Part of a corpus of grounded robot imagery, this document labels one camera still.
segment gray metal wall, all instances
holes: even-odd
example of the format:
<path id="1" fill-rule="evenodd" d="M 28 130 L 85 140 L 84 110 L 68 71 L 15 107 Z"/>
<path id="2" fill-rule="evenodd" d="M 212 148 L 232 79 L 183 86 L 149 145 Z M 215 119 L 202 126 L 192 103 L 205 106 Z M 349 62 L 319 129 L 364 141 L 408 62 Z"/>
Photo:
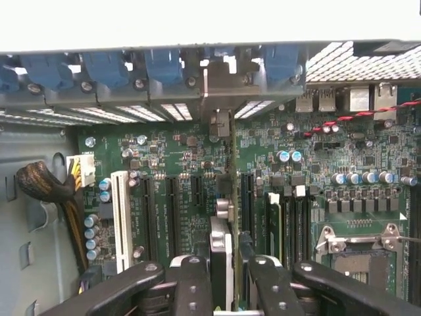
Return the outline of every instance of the gray metal wall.
<path id="1" fill-rule="evenodd" d="M 54 205 L 46 212 L 17 186 L 15 192 L 13 179 L 19 168 L 43 160 L 63 180 L 66 169 L 57 153 L 76 153 L 68 134 L 0 123 L 0 316 L 37 315 L 77 291 L 76 261 L 60 212 Z"/>

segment capacitor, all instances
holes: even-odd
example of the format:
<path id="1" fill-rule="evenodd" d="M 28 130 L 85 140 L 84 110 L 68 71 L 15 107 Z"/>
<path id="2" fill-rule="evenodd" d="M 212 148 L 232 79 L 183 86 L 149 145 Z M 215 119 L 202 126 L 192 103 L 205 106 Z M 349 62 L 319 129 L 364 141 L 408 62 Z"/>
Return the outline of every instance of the capacitor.
<path id="1" fill-rule="evenodd" d="M 281 126 L 282 132 L 292 132 L 294 130 L 295 126 L 293 123 L 287 123 Z"/>
<path id="2" fill-rule="evenodd" d="M 332 129 L 330 128 L 330 126 L 323 126 L 322 131 L 324 134 L 329 134 L 332 131 Z"/>
<path id="3" fill-rule="evenodd" d="M 98 255 L 101 253 L 101 248 L 96 247 L 95 249 L 89 250 L 86 253 L 86 257 L 89 261 L 97 259 Z"/>
<path id="4" fill-rule="evenodd" d="M 350 184 L 358 184 L 360 182 L 360 177 L 357 173 L 347 174 L 347 182 Z"/>
<path id="5" fill-rule="evenodd" d="M 138 179 L 129 179 L 129 187 L 134 188 L 140 184 Z"/>
<path id="6" fill-rule="evenodd" d="M 393 126 L 393 120 L 379 120 L 375 125 L 374 128 L 376 130 L 388 130 Z"/>
<path id="7" fill-rule="evenodd" d="M 104 178 L 101 180 L 98 184 L 98 188 L 101 191 L 108 191 L 111 189 L 111 179 L 110 178 Z"/>
<path id="8" fill-rule="evenodd" d="M 401 183 L 405 186 L 416 186 L 416 184 L 418 183 L 418 179 L 413 178 L 411 176 L 403 176 L 401 178 Z"/>
<path id="9" fill-rule="evenodd" d="M 366 137 L 364 133 L 350 133 L 349 138 L 352 140 L 361 140 Z"/>
<path id="10" fill-rule="evenodd" d="M 99 246 L 99 237 L 98 236 L 95 236 L 92 239 L 86 240 L 85 245 L 86 245 L 86 249 L 88 249 L 88 250 L 94 250 L 96 247 Z"/>
<path id="11" fill-rule="evenodd" d="M 85 230 L 84 236 L 86 239 L 93 239 L 99 232 L 99 227 L 95 225 L 92 228 Z"/>
<path id="12" fill-rule="evenodd" d="M 123 150 L 121 152 L 121 157 L 124 159 L 133 157 L 133 150 L 130 148 Z"/>
<path id="13" fill-rule="evenodd" d="M 276 156 L 282 163 L 287 163 L 289 161 L 289 153 L 287 151 L 281 150 L 276 154 Z"/>
<path id="14" fill-rule="evenodd" d="M 99 200 L 103 203 L 108 203 L 109 201 L 111 201 L 111 194 L 108 191 L 102 191 L 99 194 Z"/>
<path id="15" fill-rule="evenodd" d="M 337 184 L 338 186 L 340 186 L 345 183 L 345 176 L 341 173 L 334 173 L 330 177 L 330 180 L 332 181 L 333 184 Z"/>
<path id="16" fill-rule="evenodd" d="M 379 174 L 379 181 L 383 183 L 393 183 L 393 175 L 390 172 L 383 171 Z"/>
<path id="17" fill-rule="evenodd" d="M 138 170 L 130 170 L 129 171 L 129 178 L 131 178 L 131 179 L 136 179 L 136 178 L 139 178 L 140 176 L 141 176 L 141 173 Z"/>
<path id="18" fill-rule="evenodd" d="M 299 151 L 291 150 L 289 152 L 289 157 L 294 163 L 300 163 L 301 159 L 303 158 L 303 155 Z"/>
<path id="19" fill-rule="evenodd" d="M 139 259 L 142 256 L 144 251 L 145 251 L 144 247 L 142 246 L 136 247 L 133 251 L 133 258 Z"/>
<path id="20" fill-rule="evenodd" d="M 338 125 L 332 125 L 332 126 L 330 126 L 330 129 L 332 130 L 332 133 L 338 133 L 339 132 L 339 126 Z"/>
<path id="21" fill-rule="evenodd" d="M 363 182 L 369 183 L 369 184 L 375 183 L 376 181 L 376 176 L 374 172 L 364 172 L 361 178 Z"/>
<path id="22" fill-rule="evenodd" d="M 263 185 L 263 179 L 262 179 L 262 177 L 261 177 L 261 176 L 258 176 L 258 177 L 256 178 L 256 185 L 257 185 L 257 186 L 262 186 L 262 185 Z"/>
<path id="23" fill-rule="evenodd" d="M 86 228 L 91 228 L 93 225 L 99 222 L 99 217 L 96 214 L 91 214 L 90 216 L 86 217 L 84 220 L 84 225 Z"/>

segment blue capacitor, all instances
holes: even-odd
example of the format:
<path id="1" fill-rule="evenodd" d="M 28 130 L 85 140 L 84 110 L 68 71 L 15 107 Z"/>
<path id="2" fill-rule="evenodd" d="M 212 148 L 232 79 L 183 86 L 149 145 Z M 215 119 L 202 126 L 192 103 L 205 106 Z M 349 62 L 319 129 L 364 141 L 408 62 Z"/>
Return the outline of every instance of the blue capacitor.
<path id="1" fill-rule="evenodd" d="M 86 217 L 84 220 L 84 225 L 86 228 L 91 228 L 93 225 L 99 222 L 99 217 L 95 214 L 91 214 L 90 216 Z"/>
<path id="2" fill-rule="evenodd" d="M 287 163 L 289 161 L 289 153 L 287 151 L 281 150 L 276 155 L 282 163 Z"/>
<path id="3" fill-rule="evenodd" d="M 111 201 L 111 194 L 110 194 L 110 192 L 108 192 L 108 191 L 102 191 L 99 194 L 99 199 L 103 203 L 107 203 L 107 202 Z"/>
<path id="4" fill-rule="evenodd" d="M 291 157 L 291 160 L 294 163 L 300 163 L 301 159 L 303 158 L 303 155 L 301 155 L 299 151 L 294 151 L 294 150 L 289 153 L 289 156 Z"/>
<path id="5" fill-rule="evenodd" d="M 87 230 L 85 230 L 85 238 L 86 239 L 92 239 L 94 238 L 99 232 L 99 227 L 98 226 L 94 226 L 92 228 L 88 228 Z"/>
<path id="6" fill-rule="evenodd" d="M 86 257 L 88 260 L 93 261 L 97 259 L 98 255 L 101 253 L 101 249 L 96 247 L 95 249 L 89 250 L 86 253 Z"/>
<path id="7" fill-rule="evenodd" d="M 107 191 L 111 189 L 111 179 L 105 178 L 104 180 L 101 180 L 98 184 L 98 187 L 101 191 Z"/>

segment black connector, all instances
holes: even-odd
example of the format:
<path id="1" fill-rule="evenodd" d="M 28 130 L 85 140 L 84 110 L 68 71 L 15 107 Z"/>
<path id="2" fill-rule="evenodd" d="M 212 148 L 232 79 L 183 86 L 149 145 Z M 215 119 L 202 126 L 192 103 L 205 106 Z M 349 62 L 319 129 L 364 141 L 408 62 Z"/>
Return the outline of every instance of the black connector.
<path id="1" fill-rule="evenodd" d="M 158 259 L 157 215 L 155 213 L 155 185 L 151 176 L 140 178 L 141 209 L 145 223 L 148 260 Z"/>
<path id="2" fill-rule="evenodd" d="M 166 212 L 168 216 L 168 240 L 170 257 L 181 255 L 180 196 L 177 176 L 165 178 Z"/>
<path id="3" fill-rule="evenodd" d="M 191 176 L 191 198 L 194 206 L 203 206 L 203 179 L 202 176 Z"/>
<path id="4" fill-rule="evenodd" d="M 250 232 L 254 239 L 255 227 L 255 176 L 253 173 L 241 174 L 241 220 L 242 231 Z"/>

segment black pcie slot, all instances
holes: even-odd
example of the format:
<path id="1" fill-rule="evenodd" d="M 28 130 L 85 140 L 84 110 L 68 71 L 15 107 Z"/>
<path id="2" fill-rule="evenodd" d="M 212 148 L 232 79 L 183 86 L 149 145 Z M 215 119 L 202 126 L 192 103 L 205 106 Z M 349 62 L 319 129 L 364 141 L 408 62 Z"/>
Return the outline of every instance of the black pcie slot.
<path id="1" fill-rule="evenodd" d="M 180 197 L 177 176 L 165 178 L 170 258 L 181 254 Z"/>
<path id="2" fill-rule="evenodd" d="M 242 231 L 254 237 L 255 227 L 255 177 L 252 173 L 241 174 L 241 221 Z"/>
<path id="3" fill-rule="evenodd" d="M 151 176 L 140 179 L 141 209 L 145 223 L 148 260 L 158 260 L 157 216 L 155 213 L 155 185 Z"/>
<path id="4" fill-rule="evenodd" d="M 203 206 L 203 179 L 202 176 L 191 176 L 191 199 L 194 206 Z"/>
<path id="5" fill-rule="evenodd" d="M 280 227 L 281 227 L 281 230 L 282 230 L 282 239 L 281 239 L 282 256 L 281 256 L 281 259 L 282 259 L 282 265 L 288 269 L 289 268 L 289 263 L 288 263 L 289 254 L 288 254 L 287 250 L 289 249 L 289 246 L 287 247 L 286 243 L 289 239 L 289 236 L 290 236 L 291 232 L 289 230 L 289 221 L 290 221 L 290 219 L 289 219 L 289 203 L 288 203 L 288 200 L 285 199 L 285 198 L 282 199 L 281 210 L 282 210 L 282 221 L 280 223 Z"/>
<path id="6" fill-rule="evenodd" d="M 303 199 L 303 207 L 302 207 L 302 230 L 303 234 L 301 237 L 302 241 L 302 254 L 303 257 L 301 260 L 309 260 L 311 258 L 311 240 L 310 240 L 310 230 L 311 230 L 311 200 L 309 197 Z"/>
<path id="7" fill-rule="evenodd" d="M 409 236 L 421 238 L 421 186 L 410 189 Z M 421 245 L 409 242 L 409 289 L 408 301 L 421 306 Z"/>

